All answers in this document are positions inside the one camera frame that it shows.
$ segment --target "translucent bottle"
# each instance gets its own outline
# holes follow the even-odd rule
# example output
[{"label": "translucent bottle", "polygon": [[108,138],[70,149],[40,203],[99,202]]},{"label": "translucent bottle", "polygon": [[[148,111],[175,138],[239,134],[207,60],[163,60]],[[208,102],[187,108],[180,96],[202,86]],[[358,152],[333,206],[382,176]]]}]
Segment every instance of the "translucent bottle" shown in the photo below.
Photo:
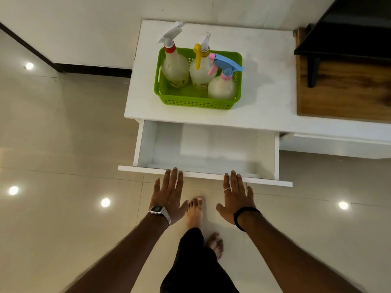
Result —
[{"label": "translucent bottle", "polygon": [[216,72],[222,68],[221,75],[214,78],[208,87],[208,96],[213,99],[234,99],[236,95],[236,84],[232,80],[233,72],[244,70],[233,60],[219,54],[209,54],[208,57],[213,61],[210,73]]},{"label": "translucent bottle", "polygon": [[164,43],[166,58],[161,65],[161,71],[172,87],[183,87],[190,79],[189,63],[186,57],[176,50],[173,39],[182,32],[185,23],[176,21],[159,36],[157,43]]},{"label": "translucent bottle", "polygon": [[202,44],[196,44],[193,51],[196,54],[196,59],[190,64],[190,77],[192,83],[196,88],[207,89],[209,82],[216,77],[217,70],[209,74],[212,68],[212,61],[208,59],[209,49],[209,37],[211,33],[208,33]]}]

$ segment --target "person's left hand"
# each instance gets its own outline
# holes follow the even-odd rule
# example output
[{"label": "person's left hand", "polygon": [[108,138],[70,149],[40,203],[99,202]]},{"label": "person's left hand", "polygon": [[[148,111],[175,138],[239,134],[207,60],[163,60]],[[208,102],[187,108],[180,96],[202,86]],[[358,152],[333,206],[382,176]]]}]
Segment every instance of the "person's left hand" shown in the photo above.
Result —
[{"label": "person's left hand", "polygon": [[168,169],[164,174],[163,184],[160,188],[160,178],[157,178],[153,188],[152,198],[150,200],[149,209],[153,206],[164,207],[171,217],[171,225],[181,219],[187,210],[188,201],[183,202],[180,206],[182,187],[183,187],[183,172],[180,171],[178,175],[178,183],[175,187],[176,176],[178,169],[173,168],[170,176],[170,170]]}]

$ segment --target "white tabletop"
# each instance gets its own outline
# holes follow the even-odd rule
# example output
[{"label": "white tabletop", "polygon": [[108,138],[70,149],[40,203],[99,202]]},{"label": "white tabletop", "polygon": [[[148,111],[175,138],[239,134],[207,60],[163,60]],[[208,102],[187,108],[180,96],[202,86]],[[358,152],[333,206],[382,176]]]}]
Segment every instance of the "white tabletop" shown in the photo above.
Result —
[{"label": "white tabletop", "polygon": [[125,117],[256,128],[339,138],[391,142],[391,125],[298,116],[295,38],[291,31],[186,24],[177,47],[193,48],[212,32],[210,49],[237,51],[243,57],[242,95],[231,110],[165,105],[154,93],[159,34],[169,22],[143,20],[126,102]]}]

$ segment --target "wooden board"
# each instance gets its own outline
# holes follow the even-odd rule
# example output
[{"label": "wooden board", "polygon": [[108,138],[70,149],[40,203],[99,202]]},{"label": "wooden board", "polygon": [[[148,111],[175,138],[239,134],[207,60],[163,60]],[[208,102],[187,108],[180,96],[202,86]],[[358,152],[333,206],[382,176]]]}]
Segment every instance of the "wooden board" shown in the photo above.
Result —
[{"label": "wooden board", "polygon": [[[305,35],[300,28],[297,45]],[[306,56],[296,56],[296,67],[298,115],[391,123],[391,65],[323,60],[314,88]]]}]

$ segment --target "black baseboard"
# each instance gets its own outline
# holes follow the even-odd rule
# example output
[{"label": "black baseboard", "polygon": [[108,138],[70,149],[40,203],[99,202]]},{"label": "black baseboard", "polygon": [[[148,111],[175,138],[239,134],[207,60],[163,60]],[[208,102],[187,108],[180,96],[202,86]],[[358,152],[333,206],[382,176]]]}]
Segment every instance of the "black baseboard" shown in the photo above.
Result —
[{"label": "black baseboard", "polygon": [[132,75],[131,69],[71,65],[68,63],[56,63],[56,65],[59,66],[63,72],[66,73],[90,74],[90,75],[125,77],[125,78],[130,78],[130,76]]},{"label": "black baseboard", "polygon": [[22,38],[20,38],[17,34],[15,34],[13,31],[8,29],[4,24],[0,23],[0,29],[2,29],[5,33],[7,33],[9,36],[14,38],[17,42],[22,44],[24,47],[26,47],[28,50],[30,50],[33,54],[35,54],[37,57],[42,59],[45,63],[47,63],[50,67],[55,69],[57,72],[62,72],[61,68],[56,64],[51,62],[47,57],[45,57],[43,54],[38,52],[36,49],[34,49],[30,44],[28,44],[26,41],[24,41]]},{"label": "black baseboard", "polygon": [[107,68],[107,67],[96,67],[96,66],[82,66],[82,65],[71,65],[67,63],[53,63],[39,51],[34,49],[30,44],[20,38],[13,31],[8,29],[4,24],[0,23],[0,30],[3,30],[6,34],[15,39],[18,43],[23,45],[37,57],[42,59],[50,67],[55,69],[57,72],[63,73],[78,73],[78,74],[90,74],[90,75],[102,75],[102,76],[113,76],[113,77],[125,77],[130,78],[132,75],[131,69],[121,68]]}]

